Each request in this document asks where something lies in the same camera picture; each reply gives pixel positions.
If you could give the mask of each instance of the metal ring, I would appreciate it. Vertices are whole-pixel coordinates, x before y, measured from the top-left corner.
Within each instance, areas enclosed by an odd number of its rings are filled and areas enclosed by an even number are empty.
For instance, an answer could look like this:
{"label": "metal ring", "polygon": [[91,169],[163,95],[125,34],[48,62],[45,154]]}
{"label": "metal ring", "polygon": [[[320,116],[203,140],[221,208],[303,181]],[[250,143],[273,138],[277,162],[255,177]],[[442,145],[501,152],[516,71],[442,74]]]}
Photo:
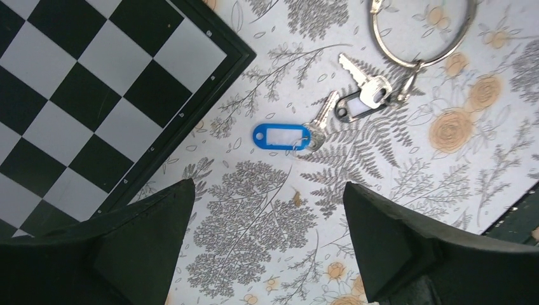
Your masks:
{"label": "metal ring", "polygon": [[[380,31],[378,29],[378,13],[381,11],[381,3],[382,0],[372,0],[372,8],[371,8],[371,30],[372,35],[376,38],[376,42],[378,43],[378,46],[380,50],[391,60],[393,60],[395,63],[407,67],[407,68],[414,68],[418,65],[418,62],[407,62],[405,60],[402,60],[398,57],[396,57],[391,51],[387,48],[387,46],[382,41],[382,37],[380,36]],[[422,60],[422,67],[430,67],[431,65],[438,64],[442,60],[449,57],[455,50],[460,46],[462,41],[464,40],[464,36],[468,32],[472,22],[475,19],[475,16],[477,14],[477,0],[468,0],[468,10],[467,10],[467,17],[465,20],[465,23],[460,28],[460,31],[458,32],[457,36],[455,37],[454,41],[440,54],[437,56],[431,58],[430,60]]]}

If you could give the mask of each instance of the orange rose print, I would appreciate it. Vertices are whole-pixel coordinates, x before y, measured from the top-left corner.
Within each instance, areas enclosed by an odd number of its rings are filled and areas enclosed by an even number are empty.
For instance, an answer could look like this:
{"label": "orange rose print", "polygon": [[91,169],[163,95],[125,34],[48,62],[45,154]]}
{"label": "orange rose print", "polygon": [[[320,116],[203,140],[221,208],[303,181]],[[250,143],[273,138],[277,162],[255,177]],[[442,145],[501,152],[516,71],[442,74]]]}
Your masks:
{"label": "orange rose print", "polygon": [[446,74],[450,78],[459,75],[468,66],[469,62],[462,53],[455,53],[446,60]]}
{"label": "orange rose print", "polygon": [[495,49],[501,49],[509,41],[509,33],[504,30],[498,32],[490,31],[483,36],[483,43],[490,44]]}
{"label": "orange rose print", "polygon": [[202,129],[202,127],[204,127],[204,121],[198,122],[198,124],[194,128],[197,130],[200,130]]}
{"label": "orange rose print", "polygon": [[266,284],[267,284],[266,285],[266,291],[268,293],[276,290],[277,286],[279,285],[279,283],[277,283],[275,278],[270,278],[269,280],[266,281]]}
{"label": "orange rose print", "polygon": [[206,3],[212,10],[215,11],[215,7],[217,7],[217,0],[202,0],[204,3]]}
{"label": "orange rose print", "polygon": [[462,108],[450,109],[432,123],[429,131],[430,143],[439,151],[452,154],[468,142],[473,129],[469,113]]}
{"label": "orange rose print", "polygon": [[439,30],[446,30],[451,23],[449,17],[444,16],[444,9],[441,6],[435,6],[430,10],[426,15],[426,21]]}
{"label": "orange rose print", "polygon": [[248,305],[254,305],[254,304],[258,303],[258,298],[255,297],[252,294],[246,294],[245,297],[243,297],[243,300]]}
{"label": "orange rose print", "polygon": [[343,295],[335,301],[331,302],[331,305],[362,305],[363,302],[354,295]]}
{"label": "orange rose print", "polygon": [[340,262],[333,262],[327,266],[327,274],[331,280],[340,280],[345,274],[345,267]]}
{"label": "orange rose print", "polygon": [[470,89],[468,103],[475,109],[485,109],[494,104],[501,93],[501,81],[497,76],[480,78]]}
{"label": "orange rose print", "polygon": [[363,286],[363,279],[361,279],[361,276],[358,276],[352,285],[352,295],[364,295],[365,294],[365,287]]}

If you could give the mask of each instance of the tablecloth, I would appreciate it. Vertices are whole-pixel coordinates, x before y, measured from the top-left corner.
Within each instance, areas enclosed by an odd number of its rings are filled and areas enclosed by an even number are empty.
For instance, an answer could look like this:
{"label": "tablecloth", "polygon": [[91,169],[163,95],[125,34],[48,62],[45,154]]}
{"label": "tablecloth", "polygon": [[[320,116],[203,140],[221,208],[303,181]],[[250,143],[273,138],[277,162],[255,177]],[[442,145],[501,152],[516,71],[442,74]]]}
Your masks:
{"label": "tablecloth", "polygon": [[[332,90],[357,91],[338,64],[399,87],[364,0],[206,0],[258,54],[134,201],[181,179],[196,202],[168,304],[366,304],[342,205],[346,181],[482,233],[539,179],[539,30],[534,0],[478,1],[457,53],[419,76],[409,102],[346,124],[329,118],[313,154],[265,151],[260,123],[312,120]],[[384,0],[396,55],[442,51],[466,0]]]}

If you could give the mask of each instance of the key tag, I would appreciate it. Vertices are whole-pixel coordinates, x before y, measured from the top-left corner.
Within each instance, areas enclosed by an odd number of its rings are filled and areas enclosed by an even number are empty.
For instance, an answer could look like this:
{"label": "key tag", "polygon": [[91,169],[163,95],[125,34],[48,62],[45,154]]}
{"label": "key tag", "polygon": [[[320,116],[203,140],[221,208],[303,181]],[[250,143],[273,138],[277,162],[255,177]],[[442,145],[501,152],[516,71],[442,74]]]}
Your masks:
{"label": "key tag", "polygon": [[361,101],[361,91],[359,91],[343,97],[337,102],[335,116],[343,123],[352,123],[387,107],[388,103],[384,103],[375,109],[370,108]]}
{"label": "key tag", "polygon": [[303,125],[260,124],[254,128],[253,141],[261,149],[301,151],[309,146],[311,133]]}

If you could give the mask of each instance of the key head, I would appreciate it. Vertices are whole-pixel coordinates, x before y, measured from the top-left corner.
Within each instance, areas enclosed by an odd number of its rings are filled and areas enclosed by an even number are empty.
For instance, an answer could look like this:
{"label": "key head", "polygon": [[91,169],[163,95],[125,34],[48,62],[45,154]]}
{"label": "key head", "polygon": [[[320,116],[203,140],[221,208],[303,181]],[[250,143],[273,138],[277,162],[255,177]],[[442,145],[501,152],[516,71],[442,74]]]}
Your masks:
{"label": "key head", "polygon": [[303,126],[311,133],[311,143],[307,146],[307,149],[311,152],[319,150],[325,142],[324,131],[313,123],[305,123]]}
{"label": "key head", "polygon": [[359,99],[371,109],[376,109],[384,104],[393,92],[393,87],[383,76],[374,76],[363,87]]}

